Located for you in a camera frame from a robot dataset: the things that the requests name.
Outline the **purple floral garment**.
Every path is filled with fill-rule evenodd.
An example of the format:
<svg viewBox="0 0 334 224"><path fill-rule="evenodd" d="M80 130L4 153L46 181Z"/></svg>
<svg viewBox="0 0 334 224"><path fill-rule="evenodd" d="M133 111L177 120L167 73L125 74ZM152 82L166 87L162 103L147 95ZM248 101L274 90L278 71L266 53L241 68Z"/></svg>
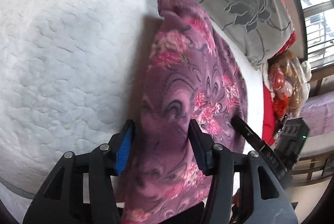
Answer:
<svg viewBox="0 0 334 224"><path fill-rule="evenodd" d="M164 19L144 78L140 122L119 195L122 223L160 223L202 202L211 178L198 168L190 120L241 153L230 124L247 116L246 84L226 41L196 0L158 0Z"/></svg>

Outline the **red bed sheet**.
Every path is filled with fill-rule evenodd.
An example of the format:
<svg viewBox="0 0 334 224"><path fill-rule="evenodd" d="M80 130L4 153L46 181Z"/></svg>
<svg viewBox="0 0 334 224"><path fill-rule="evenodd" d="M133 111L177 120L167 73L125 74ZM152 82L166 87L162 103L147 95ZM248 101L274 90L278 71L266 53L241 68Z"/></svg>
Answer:
<svg viewBox="0 0 334 224"><path fill-rule="evenodd" d="M263 114L262 140L264 140L267 145L271 146L275 142L274 135L275 135L277 120L274 113L271 93L265 85L263 85L263 100L264 100L264 114Z"/></svg>

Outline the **lavender covered bench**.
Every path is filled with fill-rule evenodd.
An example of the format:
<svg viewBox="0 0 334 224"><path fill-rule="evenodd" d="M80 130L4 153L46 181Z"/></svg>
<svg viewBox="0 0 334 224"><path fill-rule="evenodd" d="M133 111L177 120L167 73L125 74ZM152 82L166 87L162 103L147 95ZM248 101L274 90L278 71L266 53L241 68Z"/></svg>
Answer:
<svg viewBox="0 0 334 224"><path fill-rule="evenodd" d="M300 116L310 128L309 137L333 133L334 91L310 97Z"/></svg>

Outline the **plastic bag of toys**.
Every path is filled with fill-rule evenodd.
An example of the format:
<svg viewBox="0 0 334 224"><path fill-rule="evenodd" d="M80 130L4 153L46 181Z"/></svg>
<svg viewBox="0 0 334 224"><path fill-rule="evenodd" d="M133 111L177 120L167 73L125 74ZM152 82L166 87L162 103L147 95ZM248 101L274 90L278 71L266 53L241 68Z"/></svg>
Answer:
<svg viewBox="0 0 334 224"><path fill-rule="evenodd" d="M298 57L286 50L274 58L269 68L269 80L273 92L273 108L277 118L297 118L309 98L311 65L300 62Z"/></svg>

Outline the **red patterned blanket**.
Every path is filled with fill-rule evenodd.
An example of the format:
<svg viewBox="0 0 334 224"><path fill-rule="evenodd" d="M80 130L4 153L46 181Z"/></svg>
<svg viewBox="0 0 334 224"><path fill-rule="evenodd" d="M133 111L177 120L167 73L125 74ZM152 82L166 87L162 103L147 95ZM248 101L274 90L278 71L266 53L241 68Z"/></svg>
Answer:
<svg viewBox="0 0 334 224"><path fill-rule="evenodd" d="M281 33L281 38L275 47L280 47L272 57L282 54L288 50L296 41L296 31L294 29L285 0L269 0L270 11L274 13L267 20L267 24L274 30Z"/></svg>

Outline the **white quilted bed cover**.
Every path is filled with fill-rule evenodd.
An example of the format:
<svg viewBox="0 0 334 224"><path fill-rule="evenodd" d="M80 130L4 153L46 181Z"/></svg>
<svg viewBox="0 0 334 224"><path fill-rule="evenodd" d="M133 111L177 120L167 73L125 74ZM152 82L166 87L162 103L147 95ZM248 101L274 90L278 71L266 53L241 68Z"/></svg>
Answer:
<svg viewBox="0 0 334 224"><path fill-rule="evenodd" d="M1 202L22 222L59 157L137 113L157 0L1 0Z"/></svg>

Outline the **window with dark frame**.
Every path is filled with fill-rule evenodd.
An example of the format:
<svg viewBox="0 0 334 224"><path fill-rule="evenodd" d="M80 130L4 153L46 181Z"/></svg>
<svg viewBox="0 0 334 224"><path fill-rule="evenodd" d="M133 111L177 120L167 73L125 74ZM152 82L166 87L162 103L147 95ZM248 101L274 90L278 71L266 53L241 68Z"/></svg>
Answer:
<svg viewBox="0 0 334 224"><path fill-rule="evenodd" d="M333 66L333 0L299 0L306 28L311 69Z"/></svg>

